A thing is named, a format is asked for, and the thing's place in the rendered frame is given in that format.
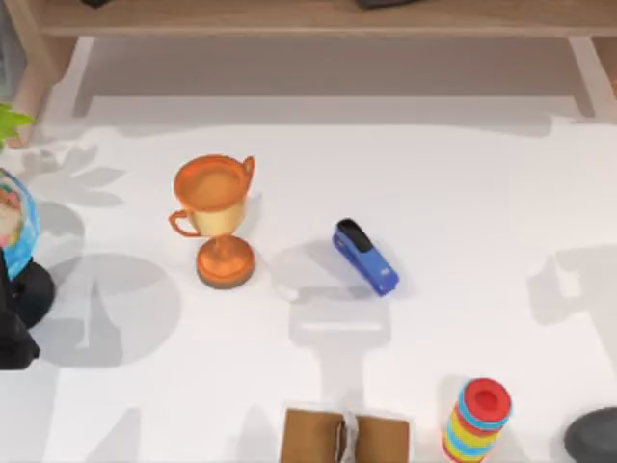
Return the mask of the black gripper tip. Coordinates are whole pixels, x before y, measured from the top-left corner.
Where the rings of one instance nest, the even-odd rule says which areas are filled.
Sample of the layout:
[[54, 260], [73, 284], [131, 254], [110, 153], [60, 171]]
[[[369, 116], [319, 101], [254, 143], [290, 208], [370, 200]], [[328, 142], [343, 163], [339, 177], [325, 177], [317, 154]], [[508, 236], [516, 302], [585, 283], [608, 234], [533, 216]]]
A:
[[24, 370], [40, 356], [40, 347], [19, 316], [0, 312], [0, 370]]

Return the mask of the orange trophy cup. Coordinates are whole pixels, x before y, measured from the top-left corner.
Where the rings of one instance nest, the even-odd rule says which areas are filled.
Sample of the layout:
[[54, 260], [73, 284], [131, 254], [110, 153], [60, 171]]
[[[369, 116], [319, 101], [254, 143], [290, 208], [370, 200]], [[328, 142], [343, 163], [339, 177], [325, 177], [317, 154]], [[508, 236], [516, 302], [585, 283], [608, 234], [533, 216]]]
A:
[[234, 233], [242, 225], [255, 159], [239, 161], [208, 154], [185, 163], [174, 177], [174, 194], [181, 209], [169, 217], [171, 227], [188, 238], [204, 242], [196, 255], [201, 281], [218, 289], [245, 284], [255, 270], [251, 245]]

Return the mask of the globe on black stand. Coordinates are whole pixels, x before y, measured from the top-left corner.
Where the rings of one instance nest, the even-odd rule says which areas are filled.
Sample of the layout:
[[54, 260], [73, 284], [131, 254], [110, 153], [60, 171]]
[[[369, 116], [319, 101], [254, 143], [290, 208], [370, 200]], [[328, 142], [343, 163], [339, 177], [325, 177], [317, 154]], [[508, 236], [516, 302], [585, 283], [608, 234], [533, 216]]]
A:
[[20, 180], [0, 168], [0, 249], [11, 282], [14, 311], [27, 328], [43, 320], [56, 295], [50, 273], [34, 261], [39, 234], [32, 195]]

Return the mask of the wooden open shelf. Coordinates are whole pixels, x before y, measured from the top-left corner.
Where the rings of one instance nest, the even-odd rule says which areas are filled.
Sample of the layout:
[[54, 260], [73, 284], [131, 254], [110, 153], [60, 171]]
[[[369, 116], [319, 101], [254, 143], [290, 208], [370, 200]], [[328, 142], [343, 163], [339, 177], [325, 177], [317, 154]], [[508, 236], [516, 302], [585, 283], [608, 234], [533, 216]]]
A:
[[0, 0], [34, 80], [30, 143], [113, 126], [428, 121], [414, 100], [572, 97], [617, 125], [617, 0]]

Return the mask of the dark grey round object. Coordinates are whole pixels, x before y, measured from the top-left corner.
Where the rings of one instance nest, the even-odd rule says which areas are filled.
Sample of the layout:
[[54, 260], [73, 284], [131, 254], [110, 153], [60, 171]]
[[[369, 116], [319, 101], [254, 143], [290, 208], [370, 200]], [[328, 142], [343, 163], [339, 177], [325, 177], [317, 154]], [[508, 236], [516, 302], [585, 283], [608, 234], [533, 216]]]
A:
[[617, 463], [617, 407], [575, 419], [565, 431], [564, 448], [576, 463]]

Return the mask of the open brown book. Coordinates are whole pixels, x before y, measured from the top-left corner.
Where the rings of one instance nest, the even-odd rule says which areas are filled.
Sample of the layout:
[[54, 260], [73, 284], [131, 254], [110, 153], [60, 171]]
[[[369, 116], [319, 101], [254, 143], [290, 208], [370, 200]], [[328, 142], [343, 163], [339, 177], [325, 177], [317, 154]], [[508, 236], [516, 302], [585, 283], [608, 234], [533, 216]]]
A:
[[280, 463], [410, 463], [405, 420], [290, 408]]

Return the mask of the blue stapler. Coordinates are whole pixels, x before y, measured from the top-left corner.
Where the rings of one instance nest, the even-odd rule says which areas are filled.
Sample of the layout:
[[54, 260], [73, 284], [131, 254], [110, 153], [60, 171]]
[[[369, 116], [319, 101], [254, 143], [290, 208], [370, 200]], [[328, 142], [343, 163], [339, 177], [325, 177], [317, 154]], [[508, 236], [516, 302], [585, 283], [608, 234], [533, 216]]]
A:
[[338, 221], [333, 243], [377, 294], [384, 296], [395, 290], [398, 274], [356, 221], [351, 218]]

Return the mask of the green plant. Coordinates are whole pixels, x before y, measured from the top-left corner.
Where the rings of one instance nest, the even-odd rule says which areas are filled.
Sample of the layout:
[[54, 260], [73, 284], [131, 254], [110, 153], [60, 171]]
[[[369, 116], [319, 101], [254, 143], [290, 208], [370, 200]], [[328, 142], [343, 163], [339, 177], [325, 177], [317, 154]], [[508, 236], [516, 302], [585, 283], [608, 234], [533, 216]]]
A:
[[34, 123], [33, 117], [16, 112], [9, 103], [0, 102], [0, 151], [6, 146], [22, 147], [23, 137], [20, 131]]

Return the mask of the stack of coloured rings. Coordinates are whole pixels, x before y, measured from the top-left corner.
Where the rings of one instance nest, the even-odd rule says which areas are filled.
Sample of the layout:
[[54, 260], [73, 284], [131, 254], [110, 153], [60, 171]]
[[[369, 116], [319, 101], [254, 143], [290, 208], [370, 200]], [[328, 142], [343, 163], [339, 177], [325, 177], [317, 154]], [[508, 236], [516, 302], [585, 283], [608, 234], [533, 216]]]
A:
[[453, 463], [482, 463], [511, 411], [511, 396], [501, 383], [486, 377], [469, 380], [443, 428], [445, 455]]

